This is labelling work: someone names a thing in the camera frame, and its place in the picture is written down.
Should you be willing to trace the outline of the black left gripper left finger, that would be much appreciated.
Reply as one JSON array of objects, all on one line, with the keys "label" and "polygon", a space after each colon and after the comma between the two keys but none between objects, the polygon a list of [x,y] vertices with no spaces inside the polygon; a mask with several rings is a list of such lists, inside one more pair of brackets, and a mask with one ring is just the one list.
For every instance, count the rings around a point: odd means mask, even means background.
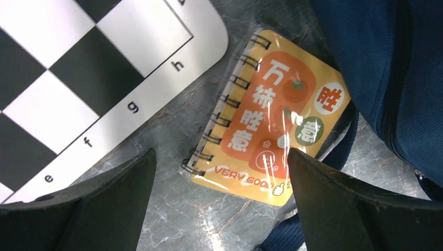
[{"label": "black left gripper left finger", "polygon": [[1,206],[1,250],[136,250],[156,167],[150,149],[32,202]]}]

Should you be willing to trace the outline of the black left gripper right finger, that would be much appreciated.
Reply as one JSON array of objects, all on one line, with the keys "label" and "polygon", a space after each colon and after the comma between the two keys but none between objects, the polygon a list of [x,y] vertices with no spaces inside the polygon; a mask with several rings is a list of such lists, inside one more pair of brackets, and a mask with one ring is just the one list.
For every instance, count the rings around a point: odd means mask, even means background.
[{"label": "black left gripper right finger", "polygon": [[295,148],[288,167],[309,250],[442,250],[442,203],[373,186]]}]

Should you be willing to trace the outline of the orange spiral notebook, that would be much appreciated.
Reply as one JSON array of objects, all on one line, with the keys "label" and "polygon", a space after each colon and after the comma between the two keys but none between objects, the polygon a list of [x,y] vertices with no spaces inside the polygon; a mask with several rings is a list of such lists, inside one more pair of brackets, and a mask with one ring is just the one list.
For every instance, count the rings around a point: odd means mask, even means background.
[{"label": "orange spiral notebook", "polygon": [[182,167],[195,184],[283,206],[293,194],[289,150],[316,156],[350,100],[339,71],[260,29]]}]

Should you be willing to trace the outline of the navy blue student backpack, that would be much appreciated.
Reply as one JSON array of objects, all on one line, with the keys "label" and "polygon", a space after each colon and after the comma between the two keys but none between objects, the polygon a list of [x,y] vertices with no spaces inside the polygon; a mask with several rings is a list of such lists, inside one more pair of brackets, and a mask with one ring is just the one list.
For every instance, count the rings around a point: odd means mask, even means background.
[{"label": "navy blue student backpack", "polygon": [[[348,132],[320,161],[342,172],[363,116],[442,203],[442,1],[312,1],[356,108]],[[258,250],[306,244],[299,214]]]}]

